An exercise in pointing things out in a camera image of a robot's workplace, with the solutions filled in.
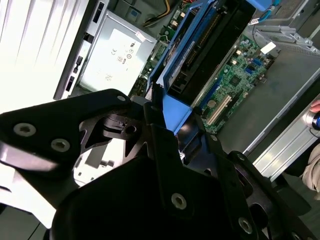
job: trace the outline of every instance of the motherboard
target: motherboard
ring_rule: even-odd
[[[198,101],[207,132],[216,134],[250,91],[267,80],[266,71],[273,61],[254,41],[240,37],[237,48]]]

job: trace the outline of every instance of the blue plastic tab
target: blue plastic tab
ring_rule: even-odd
[[[192,108],[174,97],[165,94],[163,97],[163,115],[166,128],[174,135],[178,133],[182,125],[192,112]]]
[[[246,1],[261,12],[266,11],[272,5],[272,0],[246,0]]]

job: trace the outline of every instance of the screw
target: screw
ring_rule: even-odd
[[[218,138],[215,135],[211,135],[213,141],[218,141]]]
[[[21,137],[31,137],[36,133],[37,129],[32,124],[22,122],[15,125],[13,131]]]
[[[237,154],[237,157],[242,161],[246,160],[246,158],[240,153]]]
[[[245,231],[247,234],[252,234],[253,229],[247,219],[245,219],[244,217],[239,217],[238,222],[243,231]]]
[[[118,99],[123,102],[126,100],[123,96],[118,96]]]
[[[70,149],[70,143],[62,138],[57,138],[51,142],[51,148],[57,152],[64,153]]]
[[[301,238],[294,231],[291,233],[295,240],[301,240]]]
[[[171,202],[177,209],[180,210],[184,210],[187,207],[186,199],[179,193],[172,194]]]

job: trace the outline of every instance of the pci express slot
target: pci express slot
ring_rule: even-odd
[[[225,109],[225,107],[228,106],[228,103],[232,100],[230,95],[226,95],[223,100],[219,103],[219,105],[216,107],[216,109],[212,112],[212,114],[209,116],[209,118],[206,120],[206,123],[208,125],[213,124],[216,119],[219,117],[219,115],[222,113],[222,111]]]
[[[232,102],[228,104],[228,106],[223,110],[223,112],[220,114],[220,116],[216,119],[215,124],[219,125],[222,120],[226,117],[226,115],[231,111],[231,109],[234,107],[234,105],[238,102],[240,96],[242,94],[242,91],[238,92],[234,98],[232,98]]]

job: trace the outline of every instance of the hand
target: hand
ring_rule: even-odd
[[[313,113],[318,113],[320,112],[320,100],[315,101],[314,103],[311,104],[310,111]]]

